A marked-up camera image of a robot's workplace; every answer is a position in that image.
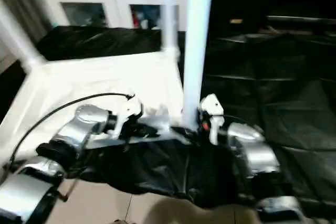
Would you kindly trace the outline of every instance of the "red component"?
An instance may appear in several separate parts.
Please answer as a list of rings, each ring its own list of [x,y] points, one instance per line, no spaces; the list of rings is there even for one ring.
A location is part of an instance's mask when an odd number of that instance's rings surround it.
[[[207,123],[202,123],[202,127],[203,129],[205,129],[206,131],[209,130],[209,125]]]

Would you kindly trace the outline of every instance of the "metal bracket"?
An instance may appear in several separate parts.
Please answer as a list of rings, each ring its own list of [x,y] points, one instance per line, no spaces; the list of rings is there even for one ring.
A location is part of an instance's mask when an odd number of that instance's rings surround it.
[[[114,130],[108,130],[107,133],[113,140],[117,140],[120,136],[124,123],[129,120],[129,117],[132,115],[139,115],[141,112],[141,102],[138,98],[132,97],[130,100],[124,103],[117,112],[117,123]]]
[[[224,109],[221,106],[217,96],[215,94],[210,94],[204,98],[199,104],[199,110],[201,112],[206,112],[210,116],[210,134],[209,139],[213,145],[218,145],[218,130],[224,124]]]

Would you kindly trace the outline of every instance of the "black tarp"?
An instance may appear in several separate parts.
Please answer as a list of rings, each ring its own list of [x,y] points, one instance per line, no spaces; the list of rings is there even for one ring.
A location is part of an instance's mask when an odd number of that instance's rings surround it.
[[[184,34],[179,34],[183,62]],[[159,31],[57,27],[39,44],[48,60],[156,51]],[[336,218],[336,38],[244,35],[208,41],[202,97],[265,131],[307,216]],[[201,207],[240,203],[224,148],[177,141],[88,153],[82,179],[152,191]]]

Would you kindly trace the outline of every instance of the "white frame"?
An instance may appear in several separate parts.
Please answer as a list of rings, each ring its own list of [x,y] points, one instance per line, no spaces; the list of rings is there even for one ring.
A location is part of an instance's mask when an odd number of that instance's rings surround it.
[[[120,13],[120,26],[134,28],[130,5],[164,5],[164,0],[116,0]],[[174,5],[178,6],[178,30],[186,30],[186,9],[187,0],[175,0]]]
[[[48,15],[57,25],[70,25],[61,3],[100,3],[102,4],[108,26],[120,27],[120,17],[115,0],[46,0]]]

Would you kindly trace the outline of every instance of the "glass cabinet door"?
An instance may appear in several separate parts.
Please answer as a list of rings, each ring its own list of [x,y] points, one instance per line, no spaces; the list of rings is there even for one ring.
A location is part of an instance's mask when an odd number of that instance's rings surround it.
[[[101,3],[61,3],[72,26],[107,27]]]

